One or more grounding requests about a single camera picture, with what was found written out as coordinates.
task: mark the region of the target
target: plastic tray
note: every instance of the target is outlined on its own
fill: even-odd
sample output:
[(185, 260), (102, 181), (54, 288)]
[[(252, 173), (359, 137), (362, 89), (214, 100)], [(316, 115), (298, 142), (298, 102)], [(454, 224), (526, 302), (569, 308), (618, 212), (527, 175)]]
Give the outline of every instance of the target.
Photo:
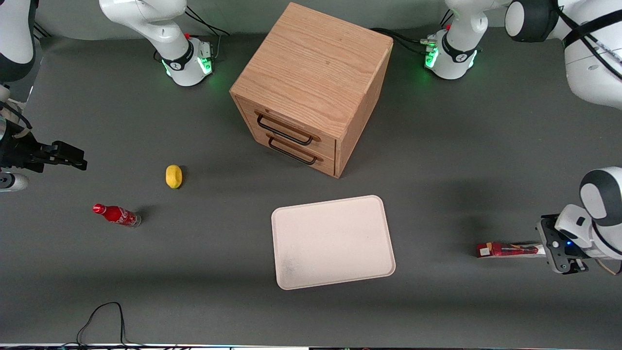
[(386, 277), (395, 271), (382, 199), (364, 196), (272, 213), (276, 280), (284, 290)]

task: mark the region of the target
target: red bottle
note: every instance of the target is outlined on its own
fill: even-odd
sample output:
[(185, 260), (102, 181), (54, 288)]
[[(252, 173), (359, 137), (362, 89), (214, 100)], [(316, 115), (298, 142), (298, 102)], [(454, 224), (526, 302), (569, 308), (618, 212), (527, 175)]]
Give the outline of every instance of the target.
[(106, 207), (101, 204), (95, 204), (93, 206), (93, 212), (106, 218), (106, 220), (123, 226), (138, 227), (141, 224), (141, 216), (133, 213), (129, 210), (123, 209), (118, 206)]

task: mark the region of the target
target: yellow lemon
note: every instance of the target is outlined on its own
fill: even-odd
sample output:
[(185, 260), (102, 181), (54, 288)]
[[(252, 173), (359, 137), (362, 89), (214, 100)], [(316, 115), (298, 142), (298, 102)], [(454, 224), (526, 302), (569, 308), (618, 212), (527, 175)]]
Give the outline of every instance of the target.
[(178, 188), (182, 185), (182, 170), (176, 165), (166, 168), (166, 184), (170, 188)]

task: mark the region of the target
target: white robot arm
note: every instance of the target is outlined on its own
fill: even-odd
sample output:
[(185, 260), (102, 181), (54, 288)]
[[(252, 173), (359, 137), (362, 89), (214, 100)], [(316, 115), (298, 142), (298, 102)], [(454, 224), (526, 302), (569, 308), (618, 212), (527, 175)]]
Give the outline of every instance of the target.
[[(35, 62), (32, 30), (37, 4), (38, 0), (0, 0), (0, 168), (42, 173), (45, 164), (64, 164), (86, 170), (84, 151), (62, 141), (39, 143), (28, 120), (8, 103), (9, 86), (5, 83), (24, 78)], [(0, 192), (17, 191), (26, 184), (23, 175), (0, 176)]]
[(445, 0), (454, 13), (449, 30), (441, 29), (428, 35), (436, 40), (436, 48), (426, 57), (425, 67), (443, 79), (458, 79), (471, 66), (476, 47), (488, 29), (484, 11), (497, 9), (511, 0)]
[(212, 73), (210, 44), (186, 38), (172, 20), (185, 12), (186, 0), (100, 0), (100, 8), (111, 21), (147, 38), (178, 85), (196, 85)]
[(569, 204), (537, 224), (557, 273), (586, 270), (583, 258), (622, 260), (622, 168), (590, 171), (581, 181), (580, 196), (584, 208)]
[(429, 35), (438, 45), (425, 67), (445, 79), (462, 77), (473, 65), (488, 27), (483, 11), (511, 3), (506, 31), (520, 42), (560, 39), (566, 76), (576, 96), (622, 109), (622, 1), (620, 0), (445, 0), (454, 11), (449, 31)]

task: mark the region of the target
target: wooden drawer unit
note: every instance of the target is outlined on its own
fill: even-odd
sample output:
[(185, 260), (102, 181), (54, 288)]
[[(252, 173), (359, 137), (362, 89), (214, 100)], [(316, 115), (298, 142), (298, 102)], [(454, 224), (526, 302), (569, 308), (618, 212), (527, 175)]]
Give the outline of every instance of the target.
[(290, 3), (230, 93), (258, 143), (340, 177), (392, 46), (390, 37)]

